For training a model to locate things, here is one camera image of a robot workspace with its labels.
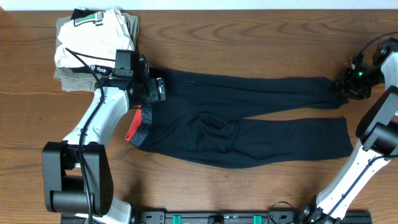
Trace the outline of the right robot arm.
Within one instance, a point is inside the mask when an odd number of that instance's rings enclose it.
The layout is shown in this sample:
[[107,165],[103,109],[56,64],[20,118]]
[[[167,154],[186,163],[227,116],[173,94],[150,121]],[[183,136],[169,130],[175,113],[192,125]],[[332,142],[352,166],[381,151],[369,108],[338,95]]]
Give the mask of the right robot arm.
[[331,184],[292,223],[372,223],[368,212],[351,212],[351,202],[371,177],[397,158],[397,39],[393,32],[376,37],[373,62],[363,61],[361,50],[335,86],[348,97],[364,100],[372,87],[384,84],[385,92],[363,116],[356,129],[355,148]]

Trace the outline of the black leggings with red waistband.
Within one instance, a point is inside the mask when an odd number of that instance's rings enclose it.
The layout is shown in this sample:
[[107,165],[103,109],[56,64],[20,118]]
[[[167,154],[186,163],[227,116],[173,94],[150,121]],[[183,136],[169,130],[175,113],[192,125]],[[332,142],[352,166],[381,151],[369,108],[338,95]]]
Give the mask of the black leggings with red waistband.
[[150,72],[164,79],[166,99],[135,113],[126,141],[142,151],[243,169],[339,159],[353,150],[344,118],[260,119],[262,114],[347,104],[327,78],[241,78],[160,68]]

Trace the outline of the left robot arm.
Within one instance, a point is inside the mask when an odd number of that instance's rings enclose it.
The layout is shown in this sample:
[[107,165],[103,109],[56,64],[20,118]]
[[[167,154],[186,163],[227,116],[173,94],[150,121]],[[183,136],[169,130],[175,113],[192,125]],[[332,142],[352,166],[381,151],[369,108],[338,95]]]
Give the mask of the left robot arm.
[[129,109],[165,99],[163,78],[100,78],[75,129],[43,148],[46,209],[61,223],[139,223],[133,206],[114,196],[106,148]]

